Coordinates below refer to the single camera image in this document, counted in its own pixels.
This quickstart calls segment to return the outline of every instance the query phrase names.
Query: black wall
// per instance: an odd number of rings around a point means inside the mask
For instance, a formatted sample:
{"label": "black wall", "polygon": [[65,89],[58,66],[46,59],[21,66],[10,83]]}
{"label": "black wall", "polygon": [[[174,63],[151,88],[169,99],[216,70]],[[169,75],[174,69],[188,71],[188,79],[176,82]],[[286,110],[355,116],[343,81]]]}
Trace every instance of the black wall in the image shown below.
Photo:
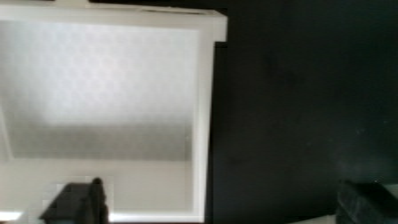
{"label": "black wall", "polygon": [[216,8],[208,222],[332,214],[341,179],[398,183],[398,1],[128,1]]}

